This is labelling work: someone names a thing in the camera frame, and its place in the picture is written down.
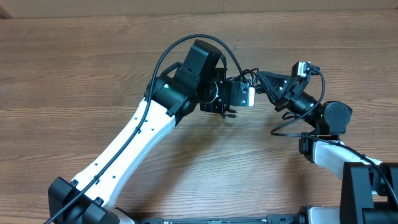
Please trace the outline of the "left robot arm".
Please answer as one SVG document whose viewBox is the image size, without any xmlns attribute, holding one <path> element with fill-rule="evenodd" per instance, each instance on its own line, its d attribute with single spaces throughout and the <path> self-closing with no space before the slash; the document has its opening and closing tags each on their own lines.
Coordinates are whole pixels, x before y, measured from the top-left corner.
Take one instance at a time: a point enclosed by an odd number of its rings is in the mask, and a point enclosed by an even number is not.
<svg viewBox="0 0 398 224">
<path fill-rule="evenodd" d="M 244 74 L 227 78 L 229 47 L 193 34 L 183 62 L 154 69 L 136 112 L 111 144 L 71 181 L 57 178 L 48 190 L 49 223 L 135 223 L 115 206 L 126 182 L 151 149 L 196 107 L 235 117 L 235 106 L 252 106 L 254 88 Z"/>
</svg>

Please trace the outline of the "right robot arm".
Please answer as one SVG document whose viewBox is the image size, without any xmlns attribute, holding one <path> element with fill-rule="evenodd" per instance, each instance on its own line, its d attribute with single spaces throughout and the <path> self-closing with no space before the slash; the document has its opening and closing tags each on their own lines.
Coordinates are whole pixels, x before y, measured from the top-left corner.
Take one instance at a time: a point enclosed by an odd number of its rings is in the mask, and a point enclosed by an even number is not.
<svg viewBox="0 0 398 224">
<path fill-rule="evenodd" d="M 314 99 L 305 92 L 317 68 L 290 76 L 259 72 L 257 77 L 276 111 L 286 124 L 303 120 L 313 131 L 292 133 L 299 152 L 308 161 L 329 170 L 341 180 L 337 207 L 307 206 L 296 215 L 283 215 L 282 223 L 397 223 L 397 164 L 381 162 L 347 146 L 346 132 L 352 109 L 340 101 Z"/>
</svg>

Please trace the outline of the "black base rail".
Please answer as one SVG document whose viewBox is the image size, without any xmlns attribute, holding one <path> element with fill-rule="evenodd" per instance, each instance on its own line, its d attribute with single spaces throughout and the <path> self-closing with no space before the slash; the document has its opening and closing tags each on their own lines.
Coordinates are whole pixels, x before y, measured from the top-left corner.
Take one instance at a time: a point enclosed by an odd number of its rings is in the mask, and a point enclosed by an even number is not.
<svg viewBox="0 0 398 224">
<path fill-rule="evenodd" d="M 302 215 L 272 214 L 266 217 L 234 217 L 234 218 L 186 218 L 163 219 L 141 218 L 137 224 L 303 224 L 306 223 Z"/>
</svg>

